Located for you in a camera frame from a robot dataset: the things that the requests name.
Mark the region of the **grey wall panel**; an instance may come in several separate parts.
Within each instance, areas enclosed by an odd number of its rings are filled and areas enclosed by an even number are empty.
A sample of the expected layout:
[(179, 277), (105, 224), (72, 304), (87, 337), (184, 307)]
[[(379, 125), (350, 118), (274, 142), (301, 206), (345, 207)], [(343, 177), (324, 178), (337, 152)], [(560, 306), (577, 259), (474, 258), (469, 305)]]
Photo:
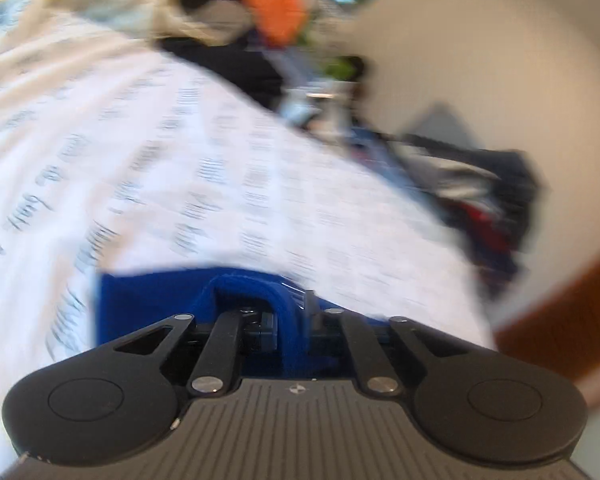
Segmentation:
[(460, 113), (445, 102), (431, 105), (406, 127), (405, 133), (454, 144), (459, 148), (484, 147), (482, 140), (460, 117)]

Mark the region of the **pile of clothes at right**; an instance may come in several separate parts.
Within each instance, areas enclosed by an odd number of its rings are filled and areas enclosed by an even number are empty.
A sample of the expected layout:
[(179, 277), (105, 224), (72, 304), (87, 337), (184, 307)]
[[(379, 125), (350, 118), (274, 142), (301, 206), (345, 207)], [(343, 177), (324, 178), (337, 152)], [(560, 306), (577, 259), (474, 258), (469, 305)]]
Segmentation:
[(443, 222), (460, 232), (480, 294), (500, 299), (520, 272), (541, 189), (524, 153), (461, 148), (416, 134), (385, 146)]

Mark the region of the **brown wooden furniture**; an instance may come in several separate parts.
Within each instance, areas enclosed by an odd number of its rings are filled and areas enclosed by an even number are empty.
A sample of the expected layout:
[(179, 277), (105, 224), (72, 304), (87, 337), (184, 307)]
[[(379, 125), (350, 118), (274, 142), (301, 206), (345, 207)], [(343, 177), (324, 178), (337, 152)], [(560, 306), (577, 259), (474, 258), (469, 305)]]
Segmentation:
[(600, 262), (495, 333), (498, 350), (571, 380), (600, 365)]

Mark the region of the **orange plastic bag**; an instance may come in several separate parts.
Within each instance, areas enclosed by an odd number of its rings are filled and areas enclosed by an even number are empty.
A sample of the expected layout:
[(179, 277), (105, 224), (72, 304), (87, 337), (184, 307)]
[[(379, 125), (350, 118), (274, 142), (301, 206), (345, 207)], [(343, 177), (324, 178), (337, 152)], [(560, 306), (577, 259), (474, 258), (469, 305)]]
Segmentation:
[(264, 40), (274, 48), (294, 44), (308, 18), (303, 0), (240, 0)]

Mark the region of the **white script-print bedsheet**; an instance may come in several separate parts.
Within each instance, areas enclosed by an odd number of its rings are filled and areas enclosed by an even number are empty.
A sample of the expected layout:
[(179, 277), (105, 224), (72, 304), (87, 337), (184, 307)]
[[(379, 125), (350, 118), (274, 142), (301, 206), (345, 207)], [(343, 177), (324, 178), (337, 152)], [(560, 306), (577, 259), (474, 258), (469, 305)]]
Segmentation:
[(0, 2), (0, 474), (4, 397), (93, 347), (99, 275), (193, 266), (492, 341), (468, 263), (414, 198), (202, 68)]

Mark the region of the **blue beaded knit sweater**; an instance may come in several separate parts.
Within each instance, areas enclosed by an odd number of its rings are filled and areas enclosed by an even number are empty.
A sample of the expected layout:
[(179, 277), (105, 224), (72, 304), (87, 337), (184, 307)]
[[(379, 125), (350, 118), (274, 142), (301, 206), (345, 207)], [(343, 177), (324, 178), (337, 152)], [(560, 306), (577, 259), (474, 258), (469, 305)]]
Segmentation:
[[(280, 348), (280, 374), (271, 378), (312, 379), (306, 374), (307, 292), (280, 275), (226, 266), (105, 274), (95, 314), (96, 342), (114, 344), (117, 352), (134, 356), (151, 356), (170, 342), (173, 348), (160, 372), (187, 388), (204, 338), (221, 313), (268, 311), (278, 321)], [(385, 324), (366, 320), (386, 351)]]

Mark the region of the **dark clothes on bed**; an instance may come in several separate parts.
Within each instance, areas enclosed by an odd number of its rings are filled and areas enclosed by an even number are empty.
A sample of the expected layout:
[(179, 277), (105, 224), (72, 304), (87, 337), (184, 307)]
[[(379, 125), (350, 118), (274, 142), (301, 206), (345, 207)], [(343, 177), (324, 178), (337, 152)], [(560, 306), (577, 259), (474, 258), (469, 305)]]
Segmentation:
[(234, 84), (253, 101), (275, 110), (283, 95), (284, 77), (263, 53), (264, 38), (248, 8), (239, 0), (211, 0), (194, 12), (214, 32), (224, 32), (227, 44), (207, 46), (190, 37), (168, 37), (158, 46)]

